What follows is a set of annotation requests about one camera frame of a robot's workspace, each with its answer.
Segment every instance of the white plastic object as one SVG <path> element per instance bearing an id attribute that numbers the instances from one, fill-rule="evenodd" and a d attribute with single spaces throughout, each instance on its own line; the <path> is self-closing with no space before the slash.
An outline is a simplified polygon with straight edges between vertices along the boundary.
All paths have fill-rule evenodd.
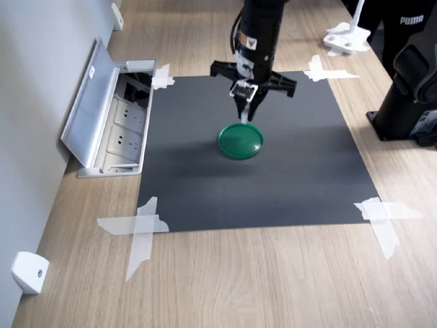
<path id="1" fill-rule="evenodd" d="M 131 102 L 119 101 L 114 122 L 128 130 L 143 134 L 145 110 Z"/>
<path id="2" fill-rule="evenodd" d="M 114 125 L 109 136 L 108 152 L 135 163 L 141 153 L 141 135 Z"/>
<path id="3" fill-rule="evenodd" d="M 360 0 L 350 24 L 342 22 L 328 32 L 328 35 L 323 39 L 325 46 L 338 53 L 347 53 L 349 55 L 363 47 L 363 43 L 370 35 L 369 30 L 358 26 L 363 5 L 364 0 Z"/>
<path id="4" fill-rule="evenodd" d="M 28 295 L 40 294 L 48 270 L 48 260 L 28 251 L 19 251 L 12 263 L 12 277 Z"/>
<path id="5" fill-rule="evenodd" d="M 114 31 L 121 31 L 123 29 L 124 21 L 122 13 L 118 9 L 117 5 L 113 3 L 111 5 L 112 11 L 114 13 Z"/>

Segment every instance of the metal cover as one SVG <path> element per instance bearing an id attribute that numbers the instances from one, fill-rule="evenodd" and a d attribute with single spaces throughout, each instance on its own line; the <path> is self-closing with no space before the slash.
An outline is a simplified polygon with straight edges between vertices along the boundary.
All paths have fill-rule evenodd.
<path id="1" fill-rule="evenodd" d="M 99 39 L 61 135 L 84 167 L 92 167 L 96 161 L 118 73 L 119 68 Z"/>

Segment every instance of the clear tape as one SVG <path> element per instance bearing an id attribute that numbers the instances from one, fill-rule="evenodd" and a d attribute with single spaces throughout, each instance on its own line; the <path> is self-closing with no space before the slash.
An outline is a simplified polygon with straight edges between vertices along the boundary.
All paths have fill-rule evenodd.
<path id="1" fill-rule="evenodd" d="M 324 70 L 319 55 L 314 55 L 309 62 L 309 70 L 304 71 L 314 82 L 324 79 L 356 79 L 359 75 L 346 72 L 346 70 Z"/>
<path id="2" fill-rule="evenodd" d="M 140 264 L 150 259 L 154 232 L 168 232 L 169 226 L 156 213 L 158 198 L 152 197 L 146 205 L 138 207 L 135 217 L 109 217 L 97 219 L 98 225 L 114 236 L 133 234 L 130 247 L 126 282 Z"/>
<path id="3" fill-rule="evenodd" d="M 420 219 L 423 217 L 420 212 L 408 208 L 404 203 L 384 203 L 378 197 L 354 205 L 361 211 L 363 219 L 370 221 L 386 259 L 391 258 L 396 246 L 400 245 L 391 220 Z"/>
<path id="4" fill-rule="evenodd" d="M 173 77 L 169 77 L 170 64 L 156 70 L 155 76 L 152 77 L 152 87 L 157 89 L 166 89 L 168 85 L 175 84 Z"/>

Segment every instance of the white wall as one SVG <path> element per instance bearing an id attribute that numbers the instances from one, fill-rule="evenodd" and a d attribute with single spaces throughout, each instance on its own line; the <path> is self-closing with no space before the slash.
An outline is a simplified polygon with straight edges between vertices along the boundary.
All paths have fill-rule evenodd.
<path id="1" fill-rule="evenodd" d="M 94 38 L 107 45 L 110 0 L 0 0 L 0 327 L 21 289 L 18 251 L 38 248 L 68 161 L 58 144 Z"/>

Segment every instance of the puma logo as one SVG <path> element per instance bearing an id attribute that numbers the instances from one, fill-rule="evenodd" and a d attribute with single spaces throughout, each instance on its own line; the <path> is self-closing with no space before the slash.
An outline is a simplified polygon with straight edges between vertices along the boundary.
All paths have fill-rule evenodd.
<path id="1" fill-rule="evenodd" d="M 417 17 L 401 17 L 401 25 L 415 25 L 423 22 L 423 15 Z"/>

